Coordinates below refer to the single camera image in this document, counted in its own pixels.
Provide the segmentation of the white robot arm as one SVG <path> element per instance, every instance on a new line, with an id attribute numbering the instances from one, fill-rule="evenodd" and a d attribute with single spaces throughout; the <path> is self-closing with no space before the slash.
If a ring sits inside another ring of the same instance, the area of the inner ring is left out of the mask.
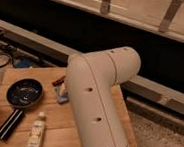
<path id="1" fill-rule="evenodd" d="M 135 77 L 140 60 L 131 47 L 69 56 L 65 84 L 82 147 L 130 147 L 111 87 Z"/>

